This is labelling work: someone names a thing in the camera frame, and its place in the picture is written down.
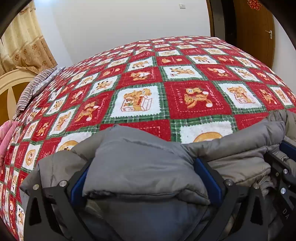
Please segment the grey puffer down jacket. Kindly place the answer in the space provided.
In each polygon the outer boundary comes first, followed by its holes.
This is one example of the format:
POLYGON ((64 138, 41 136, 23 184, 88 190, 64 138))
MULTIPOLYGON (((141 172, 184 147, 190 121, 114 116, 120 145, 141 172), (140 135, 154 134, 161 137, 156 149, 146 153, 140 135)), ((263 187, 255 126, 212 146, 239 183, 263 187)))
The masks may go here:
MULTIPOLYGON (((93 240, 196 240, 216 208, 194 161, 206 161, 237 186, 257 183, 264 198, 273 186, 264 161, 268 151, 286 161, 295 176, 295 113, 275 110, 233 134, 189 144, 115 125, 41 159, 20 192, 26 212, 36 182, 54 187, 90 162, 78 215, 93 240)), ((277 217, 268 226, 268 240, 294 238, 295 224, 284 225, 277 217)))

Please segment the pink folded quilt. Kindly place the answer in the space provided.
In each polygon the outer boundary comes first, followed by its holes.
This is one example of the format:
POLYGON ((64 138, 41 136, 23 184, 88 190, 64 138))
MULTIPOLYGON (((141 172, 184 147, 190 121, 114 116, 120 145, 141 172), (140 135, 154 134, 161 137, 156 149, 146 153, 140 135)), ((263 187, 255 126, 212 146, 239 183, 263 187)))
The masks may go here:
POLYGON ((6 150, 18 126, 18 121, 8 120, 1 125, 0 165, 3 166, 6 150))

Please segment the red patchwork cartoon bedspread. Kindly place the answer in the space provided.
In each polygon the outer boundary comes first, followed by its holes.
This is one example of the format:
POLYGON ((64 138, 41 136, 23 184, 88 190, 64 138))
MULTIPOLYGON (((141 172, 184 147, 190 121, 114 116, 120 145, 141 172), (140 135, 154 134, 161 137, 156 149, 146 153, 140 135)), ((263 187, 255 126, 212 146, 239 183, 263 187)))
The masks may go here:
POLYGON ((278 109, 295 111, 295 94, 268 66, 215 37, 142 40, 99 53, 58 73, 17 117, 1 169, 1 218, 23 240, 25 177, 40 159, 115 123, 191 143, 278 109))

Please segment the striped grey pillow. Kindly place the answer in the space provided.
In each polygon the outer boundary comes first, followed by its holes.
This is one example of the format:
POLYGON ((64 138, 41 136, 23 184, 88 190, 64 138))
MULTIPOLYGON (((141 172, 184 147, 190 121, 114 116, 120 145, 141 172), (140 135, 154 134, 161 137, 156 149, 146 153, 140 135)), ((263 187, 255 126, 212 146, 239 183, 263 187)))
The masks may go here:
POLYGON ((25 110, 26 106, 28 105, 29 101, 33 96, 34 90, 42 84, 54 71, 57 70, 57 67, 49 68, 43 70, 38 75, 36 75, 33 80, 27 85, 27 87, 23 90, 18 103, 16 104, 16 111, 13 116, 13 120, 17 118, 17 116, 25 110))

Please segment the light blue patterned pillow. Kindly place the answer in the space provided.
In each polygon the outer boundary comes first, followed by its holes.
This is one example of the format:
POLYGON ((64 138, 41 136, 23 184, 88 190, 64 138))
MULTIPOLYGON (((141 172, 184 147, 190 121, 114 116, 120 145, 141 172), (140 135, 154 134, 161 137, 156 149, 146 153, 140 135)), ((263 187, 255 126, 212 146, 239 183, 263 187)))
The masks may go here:
POLYGON ((38 74, 34 78, 34 88, 32 93, 32 98, 35 98, 43 92, 43 90, 53 81, 55 76, 57 76, 61 71, 65 69, 64 67, 55 69, 52 73, 49 74, 49 69, 45 72, 38 74))

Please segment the cream and brown headboard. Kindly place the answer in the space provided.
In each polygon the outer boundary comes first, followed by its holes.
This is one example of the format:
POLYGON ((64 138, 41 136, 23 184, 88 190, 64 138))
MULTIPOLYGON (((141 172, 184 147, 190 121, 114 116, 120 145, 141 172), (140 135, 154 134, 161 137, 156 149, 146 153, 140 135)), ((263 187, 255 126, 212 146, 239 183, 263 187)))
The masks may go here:
POLYGON ((0 124, 12 120, 16 104, 26 86, 36 73, 29 70, 16 69, 1 76, 0 124))

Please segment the brown wooden door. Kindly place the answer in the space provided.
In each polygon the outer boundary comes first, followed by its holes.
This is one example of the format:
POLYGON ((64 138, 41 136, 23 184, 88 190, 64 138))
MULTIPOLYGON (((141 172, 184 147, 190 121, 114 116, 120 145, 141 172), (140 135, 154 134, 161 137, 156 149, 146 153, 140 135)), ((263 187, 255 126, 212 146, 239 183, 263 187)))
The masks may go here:
POLYGON ((247 0, 234 1, 237 23, 237 47, 273 67, 275 30, 272 13, 263 6, 259 11, 251 9, 247 0), (273 39, 266 31, 272 30, 273 39))

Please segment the red double happiness decal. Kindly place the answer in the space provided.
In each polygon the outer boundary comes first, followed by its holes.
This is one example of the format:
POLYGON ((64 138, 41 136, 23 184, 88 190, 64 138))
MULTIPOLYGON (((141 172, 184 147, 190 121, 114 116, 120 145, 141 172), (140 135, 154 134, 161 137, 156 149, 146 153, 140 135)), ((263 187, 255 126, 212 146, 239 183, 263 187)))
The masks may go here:
POLYGON ((247 4, 251 9, 259 11, 262 7, 262 4, 258 0, 247 0, 247 4))

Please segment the beige patterned curtain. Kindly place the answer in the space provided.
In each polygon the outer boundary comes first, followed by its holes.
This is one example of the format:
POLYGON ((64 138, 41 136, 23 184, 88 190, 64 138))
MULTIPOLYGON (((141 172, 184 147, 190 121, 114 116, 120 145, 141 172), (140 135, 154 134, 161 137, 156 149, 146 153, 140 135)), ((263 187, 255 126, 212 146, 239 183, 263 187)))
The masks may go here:
POLYGON ((1 75, 15 69, 39 74, 56 66, 37 20, 35 3, 31 1, 1 37, 1 75))

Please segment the dark brown door frame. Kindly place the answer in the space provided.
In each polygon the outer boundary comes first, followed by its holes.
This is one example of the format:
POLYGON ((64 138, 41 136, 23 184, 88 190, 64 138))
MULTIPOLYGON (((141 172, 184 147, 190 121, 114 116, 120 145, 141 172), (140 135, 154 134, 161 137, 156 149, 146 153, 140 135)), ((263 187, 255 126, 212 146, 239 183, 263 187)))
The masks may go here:
POLYGON ((206 0, 211 37, 237 44, 237 23, 233 0, 206 0))

